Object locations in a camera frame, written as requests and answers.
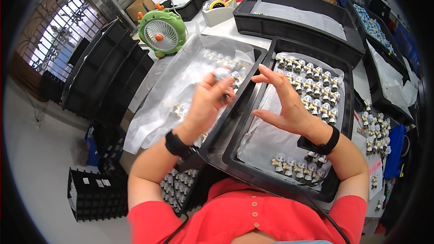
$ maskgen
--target sticker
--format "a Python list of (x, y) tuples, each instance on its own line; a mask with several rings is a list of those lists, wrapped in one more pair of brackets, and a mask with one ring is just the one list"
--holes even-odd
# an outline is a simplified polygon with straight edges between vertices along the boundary
[(96, 179), (96, 183), (98, 184), (98, 186), (99, 186), (100, 188), (103, 188), (103, 187), (104, 187), (104, 184), (101, 182), (101, 180)]

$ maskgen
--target white tissue paper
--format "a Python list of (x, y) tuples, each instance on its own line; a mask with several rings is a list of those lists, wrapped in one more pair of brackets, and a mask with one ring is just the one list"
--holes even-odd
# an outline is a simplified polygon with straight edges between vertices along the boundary
[(387, 63), (383, 57), (375, 51), (372, 45), (366, 40), (371, 51), (375, 66), (377, 67), (378, 76), (380, 77), (380, 84), (383, 90), (384, 97), (395, 106), (401, 108), (406, 114), (413, 118), (408, 110), (416, 102), (418, 92), (418, 78), (414, 72), (411, 71), (408, 61), (404, 58), (410, 80), (405, 85), (402, 82), (402, 75)]
[(302, 11), (289, 6), (262, 2), (262, 0), (255, 3), (251, 13), (254, 12), (306, 24), (347, 40), (342, 25), (335, 19), (321, 13)]

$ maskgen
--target small fan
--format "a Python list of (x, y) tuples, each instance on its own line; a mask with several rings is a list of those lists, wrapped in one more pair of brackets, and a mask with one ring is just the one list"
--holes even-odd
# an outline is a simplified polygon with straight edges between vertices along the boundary
[(156, 10), (138, 13), (138, 36), (156, 57), (178, 52), (185, 43), (185, 24), (181, 17), (160, 4)]

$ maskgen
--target person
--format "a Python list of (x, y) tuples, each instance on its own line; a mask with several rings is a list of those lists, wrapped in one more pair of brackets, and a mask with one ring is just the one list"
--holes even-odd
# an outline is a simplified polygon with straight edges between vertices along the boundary
[[(316, 145), (326, 144), (333, 128), (311, 115), (288, 79), (259, 65), (255, 83), (273, 84), (279, 95), (280, 115), (266, 110), (252, 113), (290, 133), (300, 134)], [(183, 123), (175, 127), (185, 145), (193, 142), (216, 120), (218, 111), (234, 98), (231, 77), (217, 82), (212, 73), (200, 82)], [(221, 101), (222, 95), (230, 98)], [(360, 150), (344, 135), (327, 156), (341, 180), (330, 217), (351, 243), (358, 243), (367, 209), (369, 172)], [(181, 224), (171, 206), (161, 197), (159, 182), (179, 160), (165, 146), (165, 137), (144, 150), (135, 160), (128, 178), (128, 220), (132, 243), (163, 243)], [(325, 219), (308, 206), (279, 198), (247, 183), (226, 178), (214, 184), (208, 201), (169, 243), (270, 244), (276, 241), (322, 240), (345, 243)]]

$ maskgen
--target black wristband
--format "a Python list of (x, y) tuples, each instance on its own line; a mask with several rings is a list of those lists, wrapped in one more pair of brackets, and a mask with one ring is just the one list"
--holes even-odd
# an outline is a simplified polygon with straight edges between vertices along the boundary
[(330, 139), (328, 140), (328, 143), (320, 144), (316, 146), (310, 140), (301, 136), (297, 141), (297, 146), (299, 148), (306, 149), (318, 153), (320, 155), (328, 155), (334, 149), (336, 144), (338, 144), (339, 136), (341, 134), (336, 127), (332, 127), (332, 128), (333, 128), (333, 133)]

